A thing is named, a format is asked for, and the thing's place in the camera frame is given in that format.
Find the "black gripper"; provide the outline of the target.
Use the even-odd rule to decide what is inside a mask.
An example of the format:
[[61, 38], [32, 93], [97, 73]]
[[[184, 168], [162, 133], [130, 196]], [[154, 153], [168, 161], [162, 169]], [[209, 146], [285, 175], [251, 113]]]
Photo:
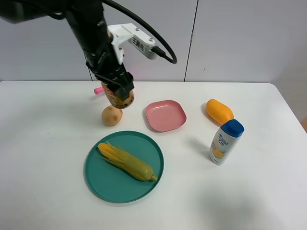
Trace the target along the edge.
[[133, 98], [133, 77], [123, 64], [119, 64], [110, 45], [99, 48], [85, 46], [86, 65], [95, 77], [106, 85], [122, 101]]

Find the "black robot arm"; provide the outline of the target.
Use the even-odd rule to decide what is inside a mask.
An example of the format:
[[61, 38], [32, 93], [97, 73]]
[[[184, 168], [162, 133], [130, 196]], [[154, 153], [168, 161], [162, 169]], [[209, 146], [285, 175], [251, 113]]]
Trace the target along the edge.
[[121, 100], [134, 88], [129, 74], [115, 51], [114, 36], [108, 31], [100, 0], [2, 0], [0, 17], [21, 23], [49, 16], [66, 19], [87, 59], [86, 65]]

